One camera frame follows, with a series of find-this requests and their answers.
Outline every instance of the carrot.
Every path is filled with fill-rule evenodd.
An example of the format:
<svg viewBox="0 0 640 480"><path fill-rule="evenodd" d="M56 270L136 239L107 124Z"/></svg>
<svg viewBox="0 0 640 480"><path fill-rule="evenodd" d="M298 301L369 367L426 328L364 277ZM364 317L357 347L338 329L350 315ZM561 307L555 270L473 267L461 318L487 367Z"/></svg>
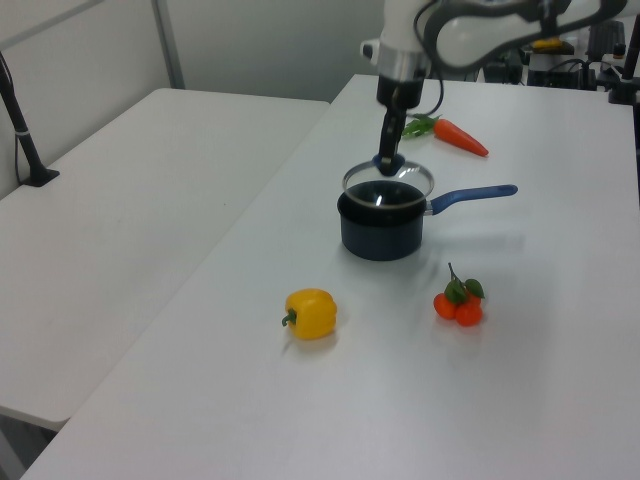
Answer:
<svg viewBox="0 0 640 480"><path fill-rule="evenodd" d="M449 120L439 119L433 126L433 132L440 140L455 147L462 148L481 157L489 155L489 150L484 148L480 142L456 127Z"/></svg>
<svg viewBox="0 0 640 480"><path fill-rule="evenodd" d="M433 131L440 140L450 143L481 157L486 157L489 151L480 142L471 137L449 120L439 117L428 117L423 113L415 113L412 120L402 131L403 137L420 137Z"/></svg>

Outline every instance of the table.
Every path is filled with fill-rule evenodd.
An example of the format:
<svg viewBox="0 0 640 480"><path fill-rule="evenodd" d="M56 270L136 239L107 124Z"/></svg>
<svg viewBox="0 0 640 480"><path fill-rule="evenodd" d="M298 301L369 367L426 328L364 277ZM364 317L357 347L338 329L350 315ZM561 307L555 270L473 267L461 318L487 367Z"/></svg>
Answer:
<svg viewBox="0 0 640 480"><path fill-rule="evenodd" d="M58 430L327 108L158 90L3 199L0 414Z"/></svg>
<svg viewBox="0 0 640 480"><path fill-rule="evenodd" d="M631 109L447 82L442 113L490 157L432 137L401 150L432 170L434 195L520 191L427 218L419 251L376 263L341 245L335 206L343 173L377 147L375 91L373 77L351 80L25 480L640 471ZM485 285L478 327L434 314L448 261ZM280 326L304 287L334 295L334 335L303 342Z"/></svg>

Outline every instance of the gray wall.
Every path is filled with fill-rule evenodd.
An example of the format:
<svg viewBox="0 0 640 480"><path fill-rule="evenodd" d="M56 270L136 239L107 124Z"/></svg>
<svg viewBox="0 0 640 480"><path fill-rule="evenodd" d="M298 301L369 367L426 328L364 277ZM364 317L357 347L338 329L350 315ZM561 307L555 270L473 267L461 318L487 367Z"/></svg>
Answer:
<svg viewBox="0 0 640 480"><path fill-rule="evenodd" d="M45 164L169 86L151 0L105 0L3 54ZM21 163L24 178L22 151ZM0 198L15 188L13 126L2 104Z"/></svg>
<svg viewBox="0 0 640 480"><path fill-rule="evenodd" d="M382 30L384 0L160 0L186 88L332 101Z"/></svg>

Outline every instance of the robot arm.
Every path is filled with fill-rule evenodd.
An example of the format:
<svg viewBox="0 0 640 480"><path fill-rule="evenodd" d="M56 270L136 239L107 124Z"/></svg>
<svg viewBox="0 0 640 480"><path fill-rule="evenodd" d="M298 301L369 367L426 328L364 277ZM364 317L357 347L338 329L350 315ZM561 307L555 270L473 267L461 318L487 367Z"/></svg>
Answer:
<svg viewBox="0 0 640 480"><path fill-rule="evenodd" d="M377 99L387 108L378 168L393 175L407 110L420 103L431 69L466 73L501 52L534 40L640 12L640 0L386 0L379 40L364 42L364 56L377 66ZM423 44L414 32L414 20Z"/></svg>

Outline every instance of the yellow bell pepper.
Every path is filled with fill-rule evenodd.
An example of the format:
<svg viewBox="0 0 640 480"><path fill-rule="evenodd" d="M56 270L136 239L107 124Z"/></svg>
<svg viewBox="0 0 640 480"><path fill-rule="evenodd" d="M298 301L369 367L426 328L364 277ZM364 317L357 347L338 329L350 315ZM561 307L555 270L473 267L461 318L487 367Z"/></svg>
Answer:
<svg viewBox="0 0 640 480"><path fill-rule="evenodd" d="M287 316L282 326L289 324L291 332L303 340L329 335L336 326L338 307L328 292L306 288L287 297L284 307Z"/></svg>

